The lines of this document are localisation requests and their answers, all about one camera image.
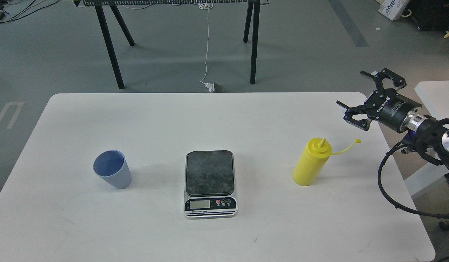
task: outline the concrete floor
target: concrete floor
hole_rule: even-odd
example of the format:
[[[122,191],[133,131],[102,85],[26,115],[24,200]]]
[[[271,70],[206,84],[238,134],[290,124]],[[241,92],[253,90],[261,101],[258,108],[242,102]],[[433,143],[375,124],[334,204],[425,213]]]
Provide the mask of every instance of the concrete floor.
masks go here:
[[[30,2],[6,10],[15,15]],[[263,5],[256,84],[250,85],[251,43],[242,43],[246,4],[216,4],[209,11],[206,82],[215,81],[226,92],[369,95],[374,84],[359,71],[386,67],[406,78],[408,86],[400,93],[420,102],[414,92],[418,82],[449,80],[449,39],[443,38],[444,32],[416,31],[409,19],[391,22],[378,7],[374,0],[273,0]],[[0,121],[0,190],[54,94],[208,91],[199,82],[205,73],[207,11],[195,5],[119,9],[136,42],[135,47],[128,45],[105,8],[124,90],[116,86],[93,7],[76,8],[65,0],[0,25],[0,113],[6,103],[24,102],[12,128],[8,123],[16,106]],[[382,130],[390,145],[402,138]],[[404,178],[424,164],[418,155],[394,157]],[[415,204],[422,211],[449,213],[447,184]],[[436,261],[448,256],[449,232],[439,230],[438,219],[422,221]]]

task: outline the cup rim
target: cup rim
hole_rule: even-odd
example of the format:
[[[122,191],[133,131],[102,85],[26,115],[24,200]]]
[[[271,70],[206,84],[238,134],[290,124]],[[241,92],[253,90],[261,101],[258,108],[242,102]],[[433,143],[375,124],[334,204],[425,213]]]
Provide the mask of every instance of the cup rim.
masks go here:
[[[111,174],[111,175],[109,175],[109,176],[101,176],[100,174],[98,174],[98,173],[95,171],[95,163],[97,162],[97,160],[98,160],[98,158],[99,158],[100,156],[102,156],[103,154],[108,153],[108,152],[116,152],[116,153],[121,154],[122,159],[123,159],[122,166],[121,166],[121,167],[118,169],[118,171],[116,171],[114,174]],[[93,161],[93,171],[94,171],[95,174],[97,174],[97,176],[99,176],[99,177],[102,177],[102,178],[109,178],[109,177],[112,177],[112,176],[116,175],[117,173],[119,173],[119,171],[121,171],[121,169],[124,167],[125,164],[126,164],[126,156],[124,156],[124,154],[123,154],[121,151],[116,150],[116,149],[106,150],[106,151],[104,151],[103,153],[99,154],[99,155],[96,157],[95,161]]]

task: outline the digital kitchen scale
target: digital kitchen scale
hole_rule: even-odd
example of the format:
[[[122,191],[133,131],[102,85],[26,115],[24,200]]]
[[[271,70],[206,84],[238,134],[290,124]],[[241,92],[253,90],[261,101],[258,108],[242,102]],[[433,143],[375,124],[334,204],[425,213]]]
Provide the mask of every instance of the digital kitchen scale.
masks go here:
[[[184,213],[190,218],[229,217],[237,212],[230,151],[193,151],[186,158]]]

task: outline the blue cup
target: blue cup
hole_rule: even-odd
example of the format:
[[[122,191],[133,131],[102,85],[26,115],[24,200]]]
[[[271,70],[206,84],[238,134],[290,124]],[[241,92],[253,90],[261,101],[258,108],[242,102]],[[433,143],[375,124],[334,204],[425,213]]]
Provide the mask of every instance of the blue cup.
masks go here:
[[[126,157],[118,150],[109,150],[99,155],[93,162],[93,170],[117,189],[126,188],[132,182]]]

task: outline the black equipment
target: black equipment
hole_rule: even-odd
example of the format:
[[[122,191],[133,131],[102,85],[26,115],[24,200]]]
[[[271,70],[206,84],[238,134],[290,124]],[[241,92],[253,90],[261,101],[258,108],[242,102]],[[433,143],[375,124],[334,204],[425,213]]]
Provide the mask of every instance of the black equipment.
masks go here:
[[[336,101],[338,105],[346,109],[344,120],[365,131],[369,129],[373,120],[398,133],[407,131],[406,136],[386,153],[379,167],[378,184],[384,197],[396,208],[407,212],[449,219],[449,214],[430,214],[404,207],[389,197],[381,185],[381,170],[388,157],[399,149],[403,149],[402,153],[417,152],[429,163],[436,166],[443,164],[449,170],[449,128],[446,127],[449,126],[449,119],[436,120],[432,116],[419,114],[422,108],[421,104],[397,93],[398,90],[406,87],[406,80],[387,68],[372,74],[361,71],[361,75],[374,80],[376,91],[364,104],[359,106],[349,107]],[[395,88],[384,89],[383,80],[385,78],[391,79]],[[362,114],[366,114],[367,118],[362,120],[353,118],[354,115]],[[444,177],[449,184],[449,173]]]
[[[418,30],[447,30],[449,28],[449,0],[412,0],[407,9]]]

